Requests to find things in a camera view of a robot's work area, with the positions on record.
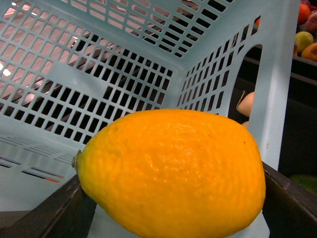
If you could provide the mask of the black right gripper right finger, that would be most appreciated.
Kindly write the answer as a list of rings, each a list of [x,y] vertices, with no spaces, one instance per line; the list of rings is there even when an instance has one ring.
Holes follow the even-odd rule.
[[[263,163],[266,197],[263,214],[271,238],[315,238],[317,196]]]

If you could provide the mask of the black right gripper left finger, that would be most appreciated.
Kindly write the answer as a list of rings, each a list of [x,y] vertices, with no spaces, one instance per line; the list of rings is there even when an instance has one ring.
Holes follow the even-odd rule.
[[[86,238],[96,202],[81,188],[77,175],[13,225],[2,238]]]

